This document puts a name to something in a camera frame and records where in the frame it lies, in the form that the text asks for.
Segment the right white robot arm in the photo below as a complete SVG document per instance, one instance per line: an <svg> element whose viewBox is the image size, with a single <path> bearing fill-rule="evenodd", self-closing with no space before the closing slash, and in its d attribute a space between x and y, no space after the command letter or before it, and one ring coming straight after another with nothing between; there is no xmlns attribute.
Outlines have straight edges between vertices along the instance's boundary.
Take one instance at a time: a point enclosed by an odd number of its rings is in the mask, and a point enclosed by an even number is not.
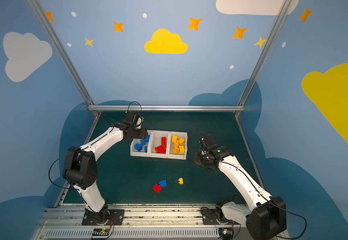
<svg viewBox="0 0 348 240"><path fill-rule="evenodd" d="M247 206L233 201L216 205L216 221L221 225L238 223L247 228L255 240L270 240L287 229L286 205L280 197L272 197L243 168L226 146L218 146L211 135L199 139L201 152L194 156L194 165L218 168L233 183Z"/></svg>

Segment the middle white bin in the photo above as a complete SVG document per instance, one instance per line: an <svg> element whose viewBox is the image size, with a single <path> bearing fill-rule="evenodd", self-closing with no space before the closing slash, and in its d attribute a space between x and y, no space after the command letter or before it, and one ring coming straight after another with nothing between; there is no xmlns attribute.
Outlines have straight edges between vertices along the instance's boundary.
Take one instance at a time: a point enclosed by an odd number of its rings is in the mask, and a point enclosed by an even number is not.
<svg viewBox="0 0 348 240"><path fill-rule="evenodd" d="M168 159L169 158L169 146L171 139L170 131L158 131L158 130L148 130L150 139L148 144L148 157L150 158L160 158ZM166 152L164 154L158 153L156 148L163 146L162 138L166 138Z"/></svg>

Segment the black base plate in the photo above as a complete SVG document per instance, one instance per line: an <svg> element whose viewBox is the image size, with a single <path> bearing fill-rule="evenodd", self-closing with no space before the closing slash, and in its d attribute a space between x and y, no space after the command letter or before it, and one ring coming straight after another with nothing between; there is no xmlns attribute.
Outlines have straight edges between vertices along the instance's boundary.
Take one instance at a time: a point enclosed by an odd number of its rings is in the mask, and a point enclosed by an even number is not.
<svg viewBox="0 0 348 240"><path fill-rule="evenodd" d="M227 220L221 209L210 209L207 207L200 208L202 222L204 225L231 225L232 221Z"/></svg>
<svg viewBox="0 0 348 240"><path fill-rule="evenodd" d="M124 219L124 210L107 210L103 217L101 213L94 213L85 209L82 226L120 226Z"/></svg>

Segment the aluminium frame post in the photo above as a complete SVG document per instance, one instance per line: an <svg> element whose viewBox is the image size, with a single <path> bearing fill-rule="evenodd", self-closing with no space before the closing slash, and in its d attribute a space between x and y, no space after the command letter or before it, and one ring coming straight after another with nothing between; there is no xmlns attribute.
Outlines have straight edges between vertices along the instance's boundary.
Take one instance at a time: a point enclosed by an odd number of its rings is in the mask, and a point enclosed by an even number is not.
<svg viewBox="0 0 348 240"><path fill-rule="evenodd" d="M280 33L285 20L287 19L288 16L288 11L289 9L291 9L291 5L292 5L293 1L292 0L286 0L283 1L279 13L275 18L275 21L270 29L269 35L267 37L267 41L265 42L264 46L262 47L262 50L260 52L259 58L255 64L255 67L253 69L253 72L242 92L242 95L239 99L239 102L237 104L237 106L239 107L239 110L236 110L234 112L234 116L236 118L236 120L238 120L238 117L240 115L241 112L243 112L245 110L245 103L260 75L260 72L262 70L262 68L265 65L265 62L271 52L271 49L276 41L276 38L278 37L278 34Z"/></svg>
<svg viewBox="0 0 348 240"><path fill-rule="evenodd" d="M53 28L51 21L48 19L46 12L43 9L42 4L40 3L40 1L34 1L34 0L28 0L27 2L29 4L29 6L31 7L33 13L37 17L38 21L40 22L45 33L47 34L48 38L50 39L51 43L53 44L54 48L56 49L58 55L60 56L62 62L65 65L66 69L68 70L73 81L75 82L76 86L78 87L81 95L83 96L84 100L88 104L88 107L91 105L95 105L94 100L92 99L91 95L89 94L89 91L86 88L82 78L80 77L80 75L79 75L77 69L75 68L72 60L68 56L68 53L62 44L62 41L60 40L55 29Z"/></svg>

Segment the aluminium frame left post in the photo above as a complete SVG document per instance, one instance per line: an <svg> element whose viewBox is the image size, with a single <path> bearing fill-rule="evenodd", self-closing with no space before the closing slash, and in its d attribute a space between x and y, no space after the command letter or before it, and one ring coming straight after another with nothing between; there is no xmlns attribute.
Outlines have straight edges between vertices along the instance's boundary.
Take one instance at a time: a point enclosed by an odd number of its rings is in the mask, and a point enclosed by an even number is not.
<svg viewBox="0 0 348 240"><path fill-rule="evenodd" d="M68 70L73 81L75 82L76 86L78 87L81 95L83 96L84 100L88 104L88 107L91 105L95 105L94 100L92 99L91 95L89 94L89 91L86 88L82 78L80 77L80 75L79 75L77 69L75 68L72 60L68 56L68 53L62 44L62 41L60 40L55 29L53 28L51 21L48 19L46 12L43 9L42 4L40 3L40 1L34 1L34 0L28 0L27 2L29 4L29 6L31 7L33 13L37 17L38 21L40 22L45 33L47 34L48 38L50 39L51 43L53 44L54 48L56 49L58 55L60 56L62 62L65 65L66 69Z"/></svg>

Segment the aluminium front rail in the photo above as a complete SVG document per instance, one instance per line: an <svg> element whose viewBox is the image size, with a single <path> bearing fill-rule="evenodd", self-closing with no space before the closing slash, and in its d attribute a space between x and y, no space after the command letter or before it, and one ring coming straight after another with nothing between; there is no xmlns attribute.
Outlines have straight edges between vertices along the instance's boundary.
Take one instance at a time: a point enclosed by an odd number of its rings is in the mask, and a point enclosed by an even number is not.
<svg viewBox="0 0 348 240"><path fill-rule="evenodd" d="M114 204L111 210L124 210L122 227L202 227L201 208L214 209L214 204ZM47 208L38 227L79 227L84 218L82 204L63 204Z"/></svg>

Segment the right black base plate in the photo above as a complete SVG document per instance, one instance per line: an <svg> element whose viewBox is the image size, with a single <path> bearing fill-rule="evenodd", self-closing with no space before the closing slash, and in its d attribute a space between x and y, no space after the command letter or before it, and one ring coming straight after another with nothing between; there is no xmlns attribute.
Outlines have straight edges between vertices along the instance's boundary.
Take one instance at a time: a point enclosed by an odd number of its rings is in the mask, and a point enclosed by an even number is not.
<svg viewBox="0 0 348 240"><path fill-rule="evenodd" d="M202 222L204 225L231 225L232 221L227 220L221 209L210 209L207 207L200 208Z"/></svg>

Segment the white bin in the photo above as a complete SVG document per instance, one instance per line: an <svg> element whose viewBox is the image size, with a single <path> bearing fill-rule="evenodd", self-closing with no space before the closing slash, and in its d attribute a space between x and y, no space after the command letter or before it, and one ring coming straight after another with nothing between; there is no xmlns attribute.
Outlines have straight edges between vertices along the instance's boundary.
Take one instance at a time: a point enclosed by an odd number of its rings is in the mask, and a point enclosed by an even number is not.
<svg viewBox="0 0 348 240"><path fill-rule="evenodd" d="M148 130L148 137L146 139L133 139L130 146L130 155L132 157L151 157L153 150L153 138L153 130Z"/></svg>
<svg viewBox="0 0 348 240"><path fill-rule="evenodd" d="M170 132L168 143L168 158L186 160L188 134L185 132Z"/></svg>
<svg viewBox="0 0 348 240"><path fill-rule="evenodd" d="M160 158L168 159L169 158L169 146L171 139L170 131L158 131L158 130L148 130L150 139L148 144L148 157L150 158ZM166 138L166 152L164 154L158 153L156 148L163 146L162 138Z"/></svg>

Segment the red lego brick bottom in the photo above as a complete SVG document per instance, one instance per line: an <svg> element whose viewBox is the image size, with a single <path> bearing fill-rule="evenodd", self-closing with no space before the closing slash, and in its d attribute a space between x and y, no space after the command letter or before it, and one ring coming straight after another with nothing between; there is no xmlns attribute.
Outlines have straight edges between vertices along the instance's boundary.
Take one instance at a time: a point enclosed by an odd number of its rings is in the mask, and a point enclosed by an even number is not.
<svg viewBox="0 0 348 240"><path fill-rule="evenodd" d="M154 190L155 192L157 192L157 193L160 193L161 190L162 190L162 187L159 186L159 185L157 185L157 184L155 184L154 187L153 187L153 190Z"/></svg>

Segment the left control circuit board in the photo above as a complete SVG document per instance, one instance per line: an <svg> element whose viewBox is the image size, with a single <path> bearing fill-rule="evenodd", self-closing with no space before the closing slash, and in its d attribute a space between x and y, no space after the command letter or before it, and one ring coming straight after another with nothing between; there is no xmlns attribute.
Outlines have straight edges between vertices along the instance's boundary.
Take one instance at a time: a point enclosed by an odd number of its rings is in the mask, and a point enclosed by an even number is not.
<svg viewBox="0 0 348 240"><path fill-rule="evenodd" d="M110 236L111 230L108 228L93 229L92 239L107 239Z"/></svg>

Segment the left white bin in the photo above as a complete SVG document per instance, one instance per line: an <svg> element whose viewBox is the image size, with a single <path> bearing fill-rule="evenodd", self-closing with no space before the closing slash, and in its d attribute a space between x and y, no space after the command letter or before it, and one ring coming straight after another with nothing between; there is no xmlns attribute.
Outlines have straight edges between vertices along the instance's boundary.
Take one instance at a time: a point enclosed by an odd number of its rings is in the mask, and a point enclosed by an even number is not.
<svg viewBox="0 0 348 240"><path fill-rule="evenodd" d="M153 150L153 138L153 130L148 130L148 137L146 139L133 139L130 146L130 155L132 157L151 157Z"/></svg>

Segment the long red lego brick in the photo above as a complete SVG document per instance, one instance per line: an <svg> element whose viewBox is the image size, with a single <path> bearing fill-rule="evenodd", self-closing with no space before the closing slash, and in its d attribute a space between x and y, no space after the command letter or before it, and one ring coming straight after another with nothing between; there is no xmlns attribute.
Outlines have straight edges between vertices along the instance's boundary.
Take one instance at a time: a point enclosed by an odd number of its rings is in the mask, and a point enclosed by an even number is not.
<svg viewBox="0 0 348 240"><path fill-rule="evenodd" d="M166 148L164 148L163 146L159 146L159 154L165 154L166 153Z"/></svg>

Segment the right white bin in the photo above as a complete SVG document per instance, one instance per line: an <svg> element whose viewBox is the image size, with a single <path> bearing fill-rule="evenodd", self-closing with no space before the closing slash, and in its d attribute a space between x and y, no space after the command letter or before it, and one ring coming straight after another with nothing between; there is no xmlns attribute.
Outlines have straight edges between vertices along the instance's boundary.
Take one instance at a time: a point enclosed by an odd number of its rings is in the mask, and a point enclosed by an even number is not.
<svg viewBox="0 0 348 240"><path fill-rule="evenodd" d="M188 134L185 132L170 132L168 143L168 158L186 160Z"/></svg>

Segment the yellow lego brick top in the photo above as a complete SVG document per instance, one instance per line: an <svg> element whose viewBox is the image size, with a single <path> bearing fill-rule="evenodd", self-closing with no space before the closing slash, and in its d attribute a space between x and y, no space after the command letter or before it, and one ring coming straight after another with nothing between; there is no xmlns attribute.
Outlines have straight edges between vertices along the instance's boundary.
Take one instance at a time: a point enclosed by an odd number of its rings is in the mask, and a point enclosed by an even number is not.
<svg viewBox="0 0 348 240"><path fill-rule="evenodd" d="M178 136L173 135L173 137L172 137L172 143L176 143L177 139L178 139Z"/></svg>

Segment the right control circuit board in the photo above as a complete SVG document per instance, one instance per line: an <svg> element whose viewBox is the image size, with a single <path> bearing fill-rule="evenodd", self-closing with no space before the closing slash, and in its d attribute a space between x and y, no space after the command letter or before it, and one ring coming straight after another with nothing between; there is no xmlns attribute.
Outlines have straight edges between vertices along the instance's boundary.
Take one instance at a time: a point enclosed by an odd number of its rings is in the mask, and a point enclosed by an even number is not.
<svg viewBox="0 0 348 240"><path fill-rule="evenodd" d="M219 237L218 237L219 240L232 240L234 237L234 230L219 228L218 234L219 234Z"/></svg>

